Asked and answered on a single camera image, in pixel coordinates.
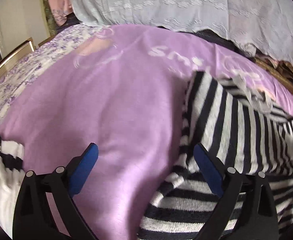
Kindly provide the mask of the black white striped sweater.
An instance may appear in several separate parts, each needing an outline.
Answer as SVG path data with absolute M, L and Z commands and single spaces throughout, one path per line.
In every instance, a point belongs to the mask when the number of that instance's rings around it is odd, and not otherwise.
M 90 142 L 100 156 L 76 203 L 103 239 L 196 236 L 218 201 L 194 159 L 197 144 L 238 172 L 264 172 L 279 233 L 293 223 L 293 117 L 239 77 L 196 72 L 189 85 L 147 86 L 99 74 L 70 88 L 41 77 L 0 132 L 18 142 L 0 156 L 0 224 L 8 233 L 24 170 L 50 171 Z

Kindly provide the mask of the purple floral bed sheet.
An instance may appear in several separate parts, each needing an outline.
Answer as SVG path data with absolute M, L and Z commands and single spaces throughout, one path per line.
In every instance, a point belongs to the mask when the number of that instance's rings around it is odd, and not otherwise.
M 28 54 L 4 74 L 0 79 L 0 122 L 14 100 L 28 85 L 31 85 L 52 64 L 102 29 L 102 26 L 73 25 Z

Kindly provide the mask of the purple smile blanket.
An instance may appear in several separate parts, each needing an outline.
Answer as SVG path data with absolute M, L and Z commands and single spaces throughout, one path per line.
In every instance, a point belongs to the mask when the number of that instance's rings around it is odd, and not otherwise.
M 191 34 L 77 35 L 0 84 L 7 238 L 293 239 L 293 98 L 275 78 Z

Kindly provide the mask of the brown woven mat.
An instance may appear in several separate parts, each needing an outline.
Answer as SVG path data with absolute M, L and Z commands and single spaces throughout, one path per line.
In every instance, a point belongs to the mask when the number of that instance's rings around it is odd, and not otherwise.
M 250 60 L 275 77 L 293 94 L 293 66 L 287 61 L 277 61 L 269 56 L 258 54 Z

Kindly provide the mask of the wooden framed furniture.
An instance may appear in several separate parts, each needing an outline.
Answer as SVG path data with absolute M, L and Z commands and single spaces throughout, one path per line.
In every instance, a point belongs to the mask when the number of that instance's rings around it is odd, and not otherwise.
M 0 79 L 7 74 L 19 61 L 35 52 L 36 46 L 32 37 L 23 41 L 15 49 L 13 49 L 7 56 L 0 60 Z

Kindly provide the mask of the black garment under cover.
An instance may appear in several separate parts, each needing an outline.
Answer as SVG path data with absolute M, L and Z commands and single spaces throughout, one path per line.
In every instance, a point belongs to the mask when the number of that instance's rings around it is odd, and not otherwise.
M 238 48 L 232 41 L 226 40 L 220 37 L 219 35 L 217 35 L 216 33 L 214 33 L 213 31 L 209 29 L 200 30 L 197 32 L 180 31 L 179 33 L 191 34 L 191 35 L 197 36 L 199 38 L 206 40 L 207 42 L 215 43 L 219 46 L 227 48 L 231 51 L 234 51 L 235 53 L 239 55 L 246 57 L 245 52 L 241 50 L 240 48 Z

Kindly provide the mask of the white lace cover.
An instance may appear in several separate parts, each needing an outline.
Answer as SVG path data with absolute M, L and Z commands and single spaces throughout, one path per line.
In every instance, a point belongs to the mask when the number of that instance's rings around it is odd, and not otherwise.
M 85 25 L 144 24 L 211 30 L 239 49 L 293 65 L 293 0 L 71 0 Z

